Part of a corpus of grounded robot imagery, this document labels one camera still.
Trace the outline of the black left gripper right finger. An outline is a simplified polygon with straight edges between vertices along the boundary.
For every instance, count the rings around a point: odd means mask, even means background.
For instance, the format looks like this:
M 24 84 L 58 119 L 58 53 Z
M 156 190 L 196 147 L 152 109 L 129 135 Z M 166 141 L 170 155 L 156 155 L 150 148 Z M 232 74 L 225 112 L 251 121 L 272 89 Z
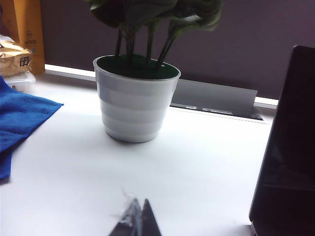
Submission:
M 161 232 L 148 199 L 145 199 L 142 209 L 142 235 L 161 236 Z

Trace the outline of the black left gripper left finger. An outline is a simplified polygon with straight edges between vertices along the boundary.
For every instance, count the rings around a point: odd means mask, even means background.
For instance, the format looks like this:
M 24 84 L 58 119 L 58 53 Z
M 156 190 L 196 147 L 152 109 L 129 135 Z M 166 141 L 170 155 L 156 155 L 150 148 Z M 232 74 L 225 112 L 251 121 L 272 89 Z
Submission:
M 142 210 L 137 198 L 133 198 L 123 212 L 110 236 L 142 235 Z

